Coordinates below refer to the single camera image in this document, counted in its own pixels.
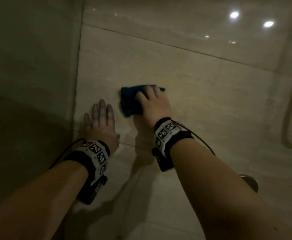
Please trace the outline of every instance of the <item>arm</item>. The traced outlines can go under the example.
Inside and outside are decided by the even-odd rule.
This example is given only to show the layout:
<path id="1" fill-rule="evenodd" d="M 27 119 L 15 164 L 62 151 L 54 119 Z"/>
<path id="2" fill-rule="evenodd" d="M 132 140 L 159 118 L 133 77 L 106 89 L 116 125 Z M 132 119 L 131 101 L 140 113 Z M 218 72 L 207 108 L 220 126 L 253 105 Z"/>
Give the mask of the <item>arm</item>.
<path id="1" fill-rule="evenodd" d="M 113 110 L 104 100 L 85 123 L 87 140 L 103 141 L 110 153 L 118 148 Z M 64 161 L 17 189 L 0 204 L 0 240 L 51 239 L 87 178 L 83 165 Z"/>
<path id="2" fill-rule="evenodd" d="M 151 127 L 173 117 L 164 92 L 145 87 L 136 99 Z M 170 150 L 176 173 L 207 239 L 292 239 L 292 230 L 231 168 L 194 139 L 182 139 Z"/>

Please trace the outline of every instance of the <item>finger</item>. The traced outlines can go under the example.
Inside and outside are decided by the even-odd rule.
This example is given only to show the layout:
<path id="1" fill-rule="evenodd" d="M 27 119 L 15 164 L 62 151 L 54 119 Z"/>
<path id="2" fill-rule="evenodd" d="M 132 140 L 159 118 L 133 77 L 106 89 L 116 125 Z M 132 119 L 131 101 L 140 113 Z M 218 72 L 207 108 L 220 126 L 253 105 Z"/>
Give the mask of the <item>finger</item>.
<path id="1" fill-rule="evenodd" d="M 88 113 L 85 113 L 84 115 L 84 122 L 86 126 L 86 131 L 88 132 L 92 128 L 92 121 L 90 120 Z"/>
<path id="2" fill-rule="evenodd" d="M 97 128 L 99 127 L 99 111 L 98 111 L 98 104 L 94 104 L 92 106 L 92 127 Z"/>
<path id="3" fill-rule="evenodd" d="M 144 106 L 148 102 L 147 97 L 145 97 L 142 92 L 136 93 L 135 99 L 141 104 L 141 106 Z"/>
<path id="4" fill-rule="evenodd" d="M 99 101 L 99 127 L 107 125 L 106 104 L 103 99 Z"/>
<path id="5" fill-rule="evenodd" d="M 107 125 L 112 127 L 115 131 L 115 117 L 113 112 L 113 107 L 108 104 L 107 105 Z"/>
<path id="6" fill-rule="evenodd" d="M 148 98 L 148 100 L 156 98 L 154 90 L 152 89 L 151 86 L 148 85 L 148 86 L 143 87 L 143 91 L 146 94 L 146 97 Z"/>
<path id="7" fill-rule="evenodd" d="M 161 97 L 161 94 L 162 94 L 160 88 L 157 87 L 157 86 L 152 86 L 152 89 L 154 91 L 155 96 L 157 98 L 160 98 Z"/>

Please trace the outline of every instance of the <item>cleaning cloth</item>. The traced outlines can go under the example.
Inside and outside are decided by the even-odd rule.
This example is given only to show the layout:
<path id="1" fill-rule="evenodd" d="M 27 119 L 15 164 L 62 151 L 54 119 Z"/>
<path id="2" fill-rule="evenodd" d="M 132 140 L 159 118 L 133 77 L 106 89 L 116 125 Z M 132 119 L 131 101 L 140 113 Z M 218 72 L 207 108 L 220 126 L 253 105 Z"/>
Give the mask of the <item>cleaning cloth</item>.
<path id="1" fill-rule="evenodd" d="M 133 114 L 143 114 L 140 103 L 135 100 L 136 93 L 143 92 L 143 87 L 146 85 L 134 86 L 134 87 L 122 87 L 120 107 L 126 117 L 130 117 Z"/>

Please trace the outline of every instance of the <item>black cable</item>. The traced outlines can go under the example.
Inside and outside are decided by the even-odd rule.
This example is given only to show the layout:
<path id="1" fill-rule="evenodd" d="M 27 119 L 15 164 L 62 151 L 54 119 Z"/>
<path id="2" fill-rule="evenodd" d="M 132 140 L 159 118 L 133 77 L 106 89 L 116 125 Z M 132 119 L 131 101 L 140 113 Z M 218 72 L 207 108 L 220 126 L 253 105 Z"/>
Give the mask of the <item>black cable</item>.
<path id="1" fill-rule="evenodd" d="M 186 128 L 185 126 L 183 126 L 183 125 L 181 125 L 180 123 L 178 123 L 178 122 L 176 122 L 176 121 L 174 121 L 177 125 L 179 125 L 179 126 L 181 126 L 181 127 L 183 127 L 184 129 L 187 129 L 187 130 L 189 130 L 188 128 Z M 200 141 L 201 142 L 203 142 L 205 145 L 206 145 L 206 147 L 213 153 L 213 155 L 216 155 L 215 153 L 214 153 L 214 151 L 212 150 L 212 148 L 210 148 L 210 146 L 202 139 L 202 138 L 200 138 L 198 135 L 196 135 L 194 132 L 192 132 L 191 130 L 189 130 L 194 136 L 196 136 L 198 139 L 200 139 Z"/>
<path id="2" fill-rule="evenodd" d="M 76 141 L 74 141 L 72 144 L 70 144 L 58 157 L 57 157 L 57 159 L 53 162 L 53 164 L 50 166 L 50 168 L 49 169 L 52 169 L 53 168 L 53 166 L 55 166 L 56 165 L 56 163 L 58 162 L 58 160 L 65 154 L 65 152 L 66 151 L 68 151 L 69 149 L 71 149 L 71 147 L 73 146 L 73 145 L 75 145 L 77 142 L 79 142 L 79 141 L 81 141 L 81 140 L 83 140 L 84 141 L 84 143 L 86 143 L 86 140 L 84 139 L 84 138 L 80 138 L 80 139 L 78 139 L 78 140 L 76 140 Z"/>

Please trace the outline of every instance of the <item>wristband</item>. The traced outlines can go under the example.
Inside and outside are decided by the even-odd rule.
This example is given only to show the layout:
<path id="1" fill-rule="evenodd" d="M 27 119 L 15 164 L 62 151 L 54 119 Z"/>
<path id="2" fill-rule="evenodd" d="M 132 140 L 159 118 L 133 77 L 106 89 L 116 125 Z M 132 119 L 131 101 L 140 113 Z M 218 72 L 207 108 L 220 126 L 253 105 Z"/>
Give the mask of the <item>wristband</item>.
<path id="1" fill-rule="evenodd" d="M 160 119 L 155 127 L 154 144 L 152 154 L 156 157 L 160 170 L 165 172 L 174 168 L 172 158 L 170 157 L 170 149 L 177 142 L 185 138 L 193 138 L 192 133 L 179 126 L 171 118 Z"/>
<path id="2" fill-rule="evenodd" d="M 77 199 L 84 204 L 91 204 L 107 177 L 104 176 L 108 169 L 110 151 L 102 141 L 87 141 L 75 151 L 71 152 L 66 160 L 77 161 L 88 171 L 88 178 L 77 195 Z"/>

